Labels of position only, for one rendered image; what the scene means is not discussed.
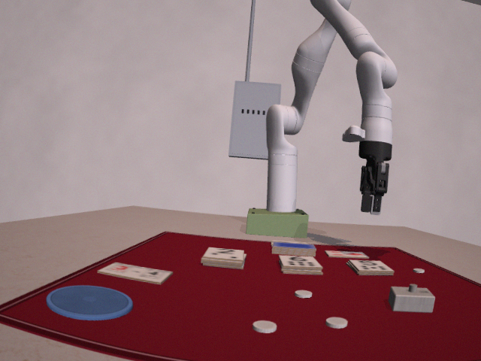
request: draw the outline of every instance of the white token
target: white token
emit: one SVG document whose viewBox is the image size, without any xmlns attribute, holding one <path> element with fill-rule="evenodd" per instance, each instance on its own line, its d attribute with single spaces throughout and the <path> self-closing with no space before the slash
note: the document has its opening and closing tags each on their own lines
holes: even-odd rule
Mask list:
<svg viewBox="0 0 481 361">
<path fill-rule="evenodd" d="M 325 324 L 333 329 L 343 329 L 347 326 L 347 320 L 345 318 L 340 317 L 329 317 Z"/>
<path fill-rule="evenodd" d="M 276 332 L 277 325 L 271 321 L 256 321 L 253 324 L 253 328 L 260 333 L 272 333 Z"/>
<path fill-rule="evenodd" d="M 309 299 L 313 296 L 313 293 L 306 290 L 297 290 L 295 291 L 295 295 L 300 299 Z"/>
</svg>

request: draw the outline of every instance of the wooden table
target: wooden table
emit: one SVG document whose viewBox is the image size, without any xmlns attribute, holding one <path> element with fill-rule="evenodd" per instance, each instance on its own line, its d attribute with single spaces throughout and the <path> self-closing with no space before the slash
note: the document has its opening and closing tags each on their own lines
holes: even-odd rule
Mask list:
<svg viewBox="0 0 481 361">
<path fill-rule="evenodd" d="M 245 217 L 125 207 L 0 223 L 0 304 L 164 231 L 273 241 L 247 235 Z M 313 244 L 397 247 L 481 283 L 481 247 L 399 226 L 311 223 Z M 84 350 L 0 324 L 0 359 L 106 361 Z"/>
</svg>

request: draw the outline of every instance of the red mat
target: red mat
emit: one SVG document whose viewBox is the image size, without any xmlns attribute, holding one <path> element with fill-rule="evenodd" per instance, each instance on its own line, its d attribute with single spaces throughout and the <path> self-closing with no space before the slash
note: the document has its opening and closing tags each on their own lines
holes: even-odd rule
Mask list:
<svg viewBox="0 0 481 361">
<path fill-rule="evenodd" d="M 208 247 L 247 254 L 243 270 L 207 267 Z M 317 245 L 324 275 L 285 275 L 271 244 L 165 232 L 0 306 L 0 322 L 75 346 L 135 360 L 436 360 L 481 359 L 481 285 L 393 247 Z M 357 250 L 394 276 L 359 276 L 348 259 L 325 250 Z M 113 262 L 172 271 L 162 285 L 97 271 Z M 424 274 L 413 272 L 423 268 Z M 417 284 L 436 297 L 433 313 L 394 312 L 391 286 Z M 113 320 L 52 312 L 47 295 L 73 285 L 108 287 L 133 309 Z M 310 299 L 295 297 L 309 290 Z M 329 317 L 347 328 L 325 325 Z M 277 331 L 253 330 L 257 320 Z"/>
</svg>

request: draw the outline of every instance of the blue plate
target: blue plate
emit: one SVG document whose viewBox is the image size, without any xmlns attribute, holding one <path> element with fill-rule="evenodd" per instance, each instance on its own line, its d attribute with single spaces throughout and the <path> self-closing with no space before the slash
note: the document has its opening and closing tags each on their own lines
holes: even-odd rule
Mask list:
<svg viewBox="0 0 481 361">
<path fill-rule="evenodd" d="M 49 293 L 50 310 L 75 320 L 112 320 L 132 310 L 133 302 L 125 293 L 98 286 L 69 286 Z"/>
</svg>

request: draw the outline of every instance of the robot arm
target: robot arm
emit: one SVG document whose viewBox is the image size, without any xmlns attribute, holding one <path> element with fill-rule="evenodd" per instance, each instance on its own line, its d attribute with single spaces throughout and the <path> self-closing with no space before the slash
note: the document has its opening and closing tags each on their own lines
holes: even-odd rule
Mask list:
<svg viewBox="0 0 481 361">
<path fill-rule="evenodd" d="M 301 130 L 317 80 L 335 35 L 339 33 L 358 60 L 356 74 L 363 103 L 361 128 L 351 126 L 343 140 L 361 141 L 359 156 L 367 160 L 362 167 L 362 211 L 380 212 L 389 174 L 389 165 L 384 161 L 391 159 L 392 152 L 392 103 L 384 89 L 394 85 L 398 74 L 392 60 L 349 13 L 350 3 L 350 0 L 311 0 L 325 21 L 295 54 L 292 105 L 273 105 L 267 114 L 268 211 L 293 212 L 296 209 L 297 148 L 284 135 L 294 135 Z"/>
</svg>

